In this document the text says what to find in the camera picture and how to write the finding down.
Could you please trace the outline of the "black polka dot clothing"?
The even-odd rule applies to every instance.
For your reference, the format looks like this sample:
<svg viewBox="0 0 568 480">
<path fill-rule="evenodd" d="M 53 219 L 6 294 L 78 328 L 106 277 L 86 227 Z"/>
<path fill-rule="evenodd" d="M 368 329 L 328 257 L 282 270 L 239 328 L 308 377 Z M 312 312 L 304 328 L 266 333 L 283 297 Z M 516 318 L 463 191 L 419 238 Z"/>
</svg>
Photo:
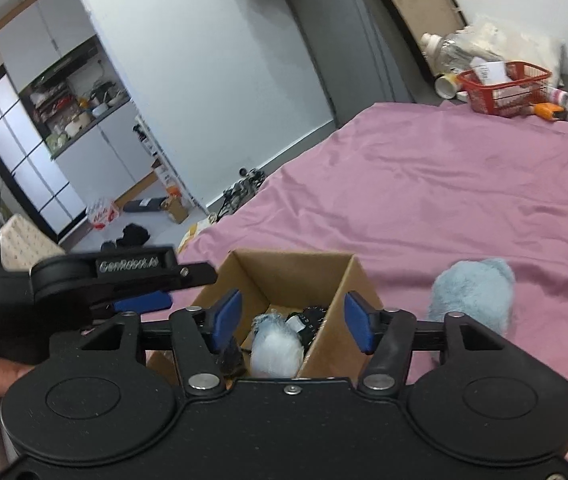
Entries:
<svg viewBox="0 0 568 480">
<path fill-rule="evenodd" d="M 102 252 L 108 252 L 117 248 L 134 248 L 144 246 L 150 239 L 147 229 L 135 223 L 124 227 L 121 237 L 116 240 L 107 240 L 101 246 Z"/>
</svg>

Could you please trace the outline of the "white plastic bag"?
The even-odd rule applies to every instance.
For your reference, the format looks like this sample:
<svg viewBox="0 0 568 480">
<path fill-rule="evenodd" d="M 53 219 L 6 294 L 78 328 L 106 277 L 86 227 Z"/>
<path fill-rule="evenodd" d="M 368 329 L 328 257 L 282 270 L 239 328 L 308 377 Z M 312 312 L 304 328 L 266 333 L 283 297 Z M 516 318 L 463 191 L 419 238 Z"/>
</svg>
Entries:
<svg viewBox="0 0 568 480">
<path fill-rule="evenodd" d="M 462 33 L 476 47 L 503 58 L 504 61 L 524 61 L 549 70 L 549 83 L 562 85 L 564 43 L 535 28 L 479 15 Z"/>
</svg>

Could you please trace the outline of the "polka dot tablecloth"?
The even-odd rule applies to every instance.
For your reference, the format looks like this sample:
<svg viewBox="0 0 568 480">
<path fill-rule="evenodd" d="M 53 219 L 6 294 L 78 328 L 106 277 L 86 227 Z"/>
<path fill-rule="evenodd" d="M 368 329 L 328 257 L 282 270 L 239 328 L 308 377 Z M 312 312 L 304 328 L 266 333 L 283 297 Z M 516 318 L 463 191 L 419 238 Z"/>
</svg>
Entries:
<svg viewBox="0 0 568 480">
<path fill-rule="evenodd" d="M 2 266 L 9 271 L 30 271 L 37 263 L 65 253 L 21 214 L 13 214 L 0 229 Z"/>
</svg>

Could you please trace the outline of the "yellow white bag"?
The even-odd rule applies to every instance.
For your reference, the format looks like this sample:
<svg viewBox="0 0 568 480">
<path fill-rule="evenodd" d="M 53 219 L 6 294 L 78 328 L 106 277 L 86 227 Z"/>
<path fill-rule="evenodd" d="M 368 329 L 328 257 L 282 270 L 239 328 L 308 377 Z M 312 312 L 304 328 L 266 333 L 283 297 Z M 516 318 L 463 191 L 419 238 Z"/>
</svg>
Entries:
<svg viewBox="0 0 568 480">
<path fill-rule="evenodd" d="M 203 230 L 206 230 L 209 226 L 213 226 L 215 222 L 217 222 L 217 220 L 215 220 L 215 215 L 209 214 L 209 216 L 205 219 L 192 224 L 192 226 L 190 226 L 183 235 L 180 244 L 177 245 L 177 253 L 180 254 L 183 252 L 189 243 L 195 240 L 195 238 L 203 232 Z"/>
</svg>

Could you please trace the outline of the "black fabric pouch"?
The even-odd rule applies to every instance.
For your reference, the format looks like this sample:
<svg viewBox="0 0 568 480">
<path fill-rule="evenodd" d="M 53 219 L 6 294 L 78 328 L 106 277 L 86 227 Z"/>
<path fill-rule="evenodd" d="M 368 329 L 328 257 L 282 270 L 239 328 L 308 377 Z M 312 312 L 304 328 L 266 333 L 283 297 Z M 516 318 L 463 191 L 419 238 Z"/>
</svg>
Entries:
<svg viewBox="0 0 568 480">
<path fill-rule="evenodd" d="M 321 306 L 308 306 L 301 312 L 293 312 L 286 318 L 286 325 L 293 330 L 303 348 L 308 353 L 313 341 L 322 327 L 328 309 Z"/>
</svg>

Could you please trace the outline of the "pink bed sheet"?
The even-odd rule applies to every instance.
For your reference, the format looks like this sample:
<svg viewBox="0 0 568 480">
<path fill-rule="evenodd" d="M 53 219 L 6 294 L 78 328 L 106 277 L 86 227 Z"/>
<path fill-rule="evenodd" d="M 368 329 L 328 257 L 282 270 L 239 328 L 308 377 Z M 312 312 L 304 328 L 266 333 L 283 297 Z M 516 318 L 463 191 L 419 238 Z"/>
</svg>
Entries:
<svg viewBox="0 0 568 480">
<path fill-rule="evenodd" d="M 181 259 L 235 249 L 349 252 L 385 306 L 417 315 L 453 263 L 502 258 L 516 277 L 510 340 L 568 378 L 568 122 L 375 104 Z"/>
</svg>

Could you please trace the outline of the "large clear plastic jar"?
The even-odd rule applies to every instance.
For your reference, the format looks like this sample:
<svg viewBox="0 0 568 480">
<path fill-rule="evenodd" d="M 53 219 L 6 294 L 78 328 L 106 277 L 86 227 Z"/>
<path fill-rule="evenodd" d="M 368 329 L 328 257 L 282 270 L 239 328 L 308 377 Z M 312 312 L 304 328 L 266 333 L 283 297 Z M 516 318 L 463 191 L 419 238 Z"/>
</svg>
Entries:
<svg viewBox="0 0 568 480">
<path fill-rule="evenodd" d="M 440 36 L 425 32 L 419 40 L 421 51 L 433 73 L 460 74 L 470 70 L 474 58 L 480 58 L 481 53 L 456 34 Z"/>
</svg>

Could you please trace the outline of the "red plastic basket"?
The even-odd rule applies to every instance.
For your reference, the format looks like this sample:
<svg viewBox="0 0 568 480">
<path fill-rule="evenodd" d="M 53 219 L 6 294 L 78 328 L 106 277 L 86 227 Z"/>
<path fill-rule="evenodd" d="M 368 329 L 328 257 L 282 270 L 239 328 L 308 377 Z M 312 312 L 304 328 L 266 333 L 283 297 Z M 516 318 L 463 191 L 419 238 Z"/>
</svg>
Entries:
<svg viewBox="0 0 568 480">
<path fill-rule="evenodd" d="M 507 80 L 501 84 L 484 84 L 474 70 L 457 76 L 462 90 L 468 93 L 470 108 L 480 114 L 514 117 L 523 107 L 546 100 L 552 73 L 543 67 L 514 61 L 505 64 Z"/>
</svg>

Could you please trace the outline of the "fluffy blue plush toy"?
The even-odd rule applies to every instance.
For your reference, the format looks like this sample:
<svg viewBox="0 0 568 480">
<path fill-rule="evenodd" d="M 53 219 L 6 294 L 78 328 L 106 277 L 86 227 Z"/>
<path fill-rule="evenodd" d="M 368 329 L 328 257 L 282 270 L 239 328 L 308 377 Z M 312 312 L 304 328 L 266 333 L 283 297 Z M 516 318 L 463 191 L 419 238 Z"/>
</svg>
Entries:
<svg viewBox="0 0 568 480">
<path fill-rule="evenodd" d="M 459 312 L 505 336 L 515 284 L 515 273 L 502 258 L 457 261 L 434 280 L 427 320 L 442 322 L 448 313 Z"/>
</svg>

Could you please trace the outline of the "pair of sneakers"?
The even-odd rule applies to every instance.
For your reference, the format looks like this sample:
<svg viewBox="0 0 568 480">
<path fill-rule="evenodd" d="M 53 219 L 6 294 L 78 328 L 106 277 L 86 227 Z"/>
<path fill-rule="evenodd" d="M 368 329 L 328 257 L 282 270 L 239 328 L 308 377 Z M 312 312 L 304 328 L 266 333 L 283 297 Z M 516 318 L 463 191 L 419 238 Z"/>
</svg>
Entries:
<svg viewBox="0 0 568 480">
<path fill-rule="evenodd" d="M 214 216 L 214 219 L 217 221 L 235 214 L 244 203 L 248 202 L 259 192 L 267 177 L 265 172 L 258 168 L 251 168 L 250 170 L 241 168 L 238 173 L 239 180 L 222 194 L 222 204 Z"/>
</svg>

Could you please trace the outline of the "red white snack bag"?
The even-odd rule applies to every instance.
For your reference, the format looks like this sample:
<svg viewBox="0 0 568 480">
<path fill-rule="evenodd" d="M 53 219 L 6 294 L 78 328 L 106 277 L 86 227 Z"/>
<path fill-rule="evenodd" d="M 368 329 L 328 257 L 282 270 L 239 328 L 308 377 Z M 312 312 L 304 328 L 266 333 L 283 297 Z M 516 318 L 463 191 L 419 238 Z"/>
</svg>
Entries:
<svg viewBox="0 0 568 480">
<path fill-rule="evenodd" d="M 119 217 L 119 210 L 116 204 L 108 198 L 99 198 L 86 208 L 86 218 L 92 228 L 101 231 L 107 228 Z"/>
</svg>

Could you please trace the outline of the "white kitchen cabinet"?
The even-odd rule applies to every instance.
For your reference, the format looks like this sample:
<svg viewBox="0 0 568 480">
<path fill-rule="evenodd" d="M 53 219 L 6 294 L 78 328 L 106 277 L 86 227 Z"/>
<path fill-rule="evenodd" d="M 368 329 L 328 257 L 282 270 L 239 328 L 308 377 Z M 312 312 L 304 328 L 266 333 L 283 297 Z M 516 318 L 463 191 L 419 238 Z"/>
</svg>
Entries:
<svg viewBox="0 0 568 480">
<path fill-rule="evenodd" d="M 0 57 L 0 177 L 46 235 L 62 240 L 99 198 L 191 212 L 80 0 L 26 0 L 0 21 Z"/>
</svg>

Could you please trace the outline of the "small open cardboard box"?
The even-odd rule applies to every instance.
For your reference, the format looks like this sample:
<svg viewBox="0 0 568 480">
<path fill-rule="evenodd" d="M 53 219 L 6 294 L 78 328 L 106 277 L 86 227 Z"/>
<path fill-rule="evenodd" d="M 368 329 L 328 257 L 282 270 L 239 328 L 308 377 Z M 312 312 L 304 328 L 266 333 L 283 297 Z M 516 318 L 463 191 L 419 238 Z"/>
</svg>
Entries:
<svg viewBox="0 0 568 480">
<path fill-rule="evenodd" d="M 188 210 L 182 205 L 179 197 L 167 197 L 162 201 L 161 209 L 169 214 L 170 219 L 177 224 L 181 224 L 188 218 Z"/>
</svg>

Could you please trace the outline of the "grey door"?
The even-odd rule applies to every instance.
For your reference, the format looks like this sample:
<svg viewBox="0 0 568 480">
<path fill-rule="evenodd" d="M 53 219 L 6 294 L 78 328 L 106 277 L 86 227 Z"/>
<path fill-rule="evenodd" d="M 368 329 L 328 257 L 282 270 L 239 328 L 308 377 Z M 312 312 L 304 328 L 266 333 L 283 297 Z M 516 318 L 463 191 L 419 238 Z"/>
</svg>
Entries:
<svg viewBox="0 0 568 480">
<path fill-rule="evenodd" d="M 391 0 L 286 0 L 343 126 L 378 102 L 438 106 L 433 76 Z"/>
</svg>

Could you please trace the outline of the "brown cardboard box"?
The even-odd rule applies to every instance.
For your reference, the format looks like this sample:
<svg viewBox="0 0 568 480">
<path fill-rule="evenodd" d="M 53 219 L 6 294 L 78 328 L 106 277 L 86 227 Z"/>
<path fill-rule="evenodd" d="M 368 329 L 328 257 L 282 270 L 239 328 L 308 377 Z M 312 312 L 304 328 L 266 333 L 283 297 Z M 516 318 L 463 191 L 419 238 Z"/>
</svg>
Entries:
<svg viewBox="0 0 568 480">
<path fill-rule="evenodd" d="M 369 358 L 351 336 L 343 305 L 348 292 L 357 292 L 373 308 L 381 301 L 357 257 L 344 252 L 267 252 L 237 249 L 218 267 L 218 280 L 205 287 L 173 292 L 171 309 L 145 314 L 145 321 L 161 321 L 189 306 L 211 307 L 231 289 L 243 296 L 243 315 L 234 337 L 250 364 L 252 320 L 263 313 L 287 315 L 306 307 L 327 309 L 299 378 L 348 377 L 357 381 Z"/>
</svg>

